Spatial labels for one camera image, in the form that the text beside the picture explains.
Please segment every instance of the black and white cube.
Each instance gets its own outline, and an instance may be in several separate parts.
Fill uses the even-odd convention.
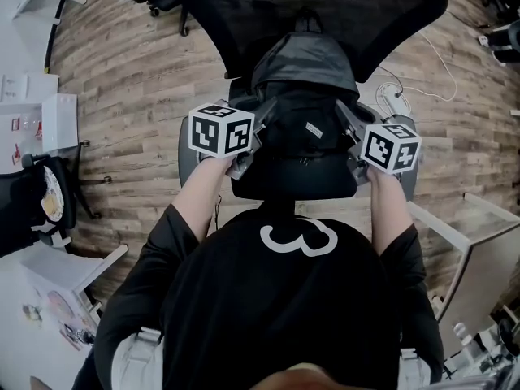
[[[366,126],[361,158],[389,174],[411,171],[423,139],[406,124]]]
[[[189,112],[189,148],[225,158],[251,149],[254,114],[216,104]]]

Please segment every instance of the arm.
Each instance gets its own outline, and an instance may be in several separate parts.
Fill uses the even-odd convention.
[[[141,256],[102,316],[94,343],[97,375],[111,389],[119,343],[141,327],[160,329],[159,311],[179,265],[205,237],[231,161],[208,158],[192,173],[149,234]]]
[[[416,349],[430,367],[433,383],[441,379],[444,350],[424,284],[426,270],[418,233],[397,178],[371,168],[368,176],[372,183],[372,243],[396,292],[401,347]]]

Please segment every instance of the black t-shirt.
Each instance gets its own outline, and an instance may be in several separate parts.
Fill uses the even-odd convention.
[[[94,345],[110,389],[118,344],[164,334],[166,389],[248,389],[310,362],[338,383],[397,386],[403,341],[440,373],[442,344],[414,227],[380,258],[333,220],[248,211],[200,245],[169,206],[110,299]]]

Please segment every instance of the wooden floor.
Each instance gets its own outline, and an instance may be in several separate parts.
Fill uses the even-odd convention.
[[[519,192],[511,188],[520,174],[520,127],[509,116],[520,107],[520,75],[501,67],[476,41],[477,25],[493,21],[481,0],[449,0],[448,12],[425,34],[458,82],[457,96],[443,102],[405,91],[423,137],[415,202],[476,233],[494,222],[462,204],[472,192],[515,213]],[[54,42],[50,71],[59,74],[60,92],[79,96],[80,139],[91,140],[81,175],[85,180],[111,176],[112,184],[84,187],[104,218],[91,221],[80,210],[73,245],[83,254],[105,255],[121,243],[129,253],[93,286],[106,300],[135,263],[147,234],[180,189],[177,142],[182,117],[203,102],[226,98],[229,82],[219,54],[192,19],[191,32],[178,32],[179,12],[149,16],[146,5],[120,0],[67,2]],[[383,66],[414,86],[449,98],[453,82],[434,50],[421,35],[399,46]],[[375,106],[375,90],[392,80],[378,70],[360,85],[362,102]],[[297,212],[339,219],[370,235],[370,198],[362,187],[355,198],[310,201]],[[219,222],[257,206],[222,192]],[[421,242],[431,293],[445,289],[457,254],[420,224]],[[506,301],[518,295],[517,269]]]

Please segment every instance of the floor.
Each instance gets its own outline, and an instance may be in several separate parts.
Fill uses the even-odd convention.
[[[520,75],[501,67],[476,41],[477,26],[493,18],[481,0],[449,0],[448,12],[424,30],[458,83],[457,96],[443,102],[405,92],[423,137],[414,201],[443,220],[476,235],[494,224],[462,203],[462,193],[477,193],[518,213],[512,180],[520,174],[520,128],[509,115],[518,101]],[[84,187],[90,204],[104,218],[91,221],[80,211],[72,233],[83,254],[108,254],[127,243],[128,256],[93,286],[105,301],[124,279],[148,233],[180,189],[177,142],[180,122],[203,102],[225,98],[229,82],[208,36],[190,19],[188,37],[177,33],[179,12],[149,16],[145,5],[120,0],[67,3],[54,42],[50,71],[61,76],[60,91],[79,95],[80,139],[89,139],[81,175],[111,176],[112,184]],[[453,82],[421,35],[411,37],[383,63],[404,85],[449,98]],[[375,90],[393,80],[378,70],[363,85],[361,101],[377,108]],[[222,191],[219,222],[255,207]],[[297,212],[339,219],[367,236],[371,233],[368,187],[355,198],[310,201]],[[431,294],[452,279],[458,255],[436,234],[418,224]],[[517,268],[511,300],[520,289]]]

